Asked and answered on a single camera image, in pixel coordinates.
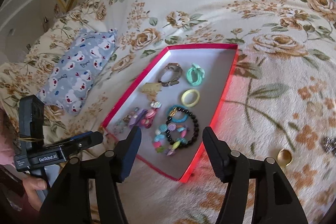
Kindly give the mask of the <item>person's left hand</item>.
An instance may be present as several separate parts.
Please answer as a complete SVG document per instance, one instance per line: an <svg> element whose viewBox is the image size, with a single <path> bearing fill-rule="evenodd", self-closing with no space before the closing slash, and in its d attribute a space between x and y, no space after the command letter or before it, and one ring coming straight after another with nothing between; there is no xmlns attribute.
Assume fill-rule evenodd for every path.
<svg viewBox="0 0 336 224"><path fill-rule="evenodd" d="M37 194L37 190L46 190L47 183L42 178L26 176L23 178L23 187L25 188L29 204L33 209L39 211L42 202Z"/></svg>

